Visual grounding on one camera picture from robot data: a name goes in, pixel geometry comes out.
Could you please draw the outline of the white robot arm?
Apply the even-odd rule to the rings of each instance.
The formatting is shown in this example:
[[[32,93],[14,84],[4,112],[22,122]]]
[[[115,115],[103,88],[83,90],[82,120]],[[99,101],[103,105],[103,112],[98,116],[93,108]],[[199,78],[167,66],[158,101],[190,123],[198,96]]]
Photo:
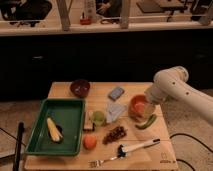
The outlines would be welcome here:
[[[158,71],[153,84],[145,90],[145,97],[149,103],[158,105],[171,96],[192,107],[213,125],[213,97],[189,86],[188,78],[188,71],[182,66]]]

